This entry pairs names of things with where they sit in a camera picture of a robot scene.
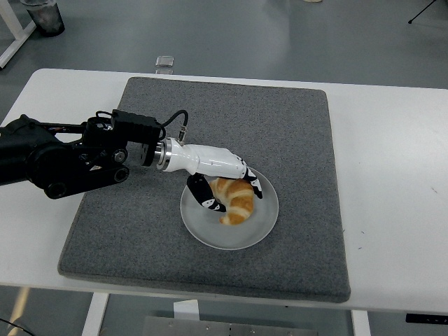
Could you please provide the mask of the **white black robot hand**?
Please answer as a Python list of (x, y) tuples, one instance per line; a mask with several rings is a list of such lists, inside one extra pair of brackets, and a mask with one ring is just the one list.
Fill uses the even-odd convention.
[(162, 142), (162, 153), (157, 168), (164, 172), (186, 170), (190, 176), (187, 187), (202, 207), (224, 212), (226, 207), (213, 196), (211, 187), (205, 177), (226, 179), (243, 179), (249, 182), (255, 195), (263, 197), (262, 187), (258, 177), (238, 155), (226, 148), (203, 146), (195, 144), (180, 144), (179, 141), (168, 138)]

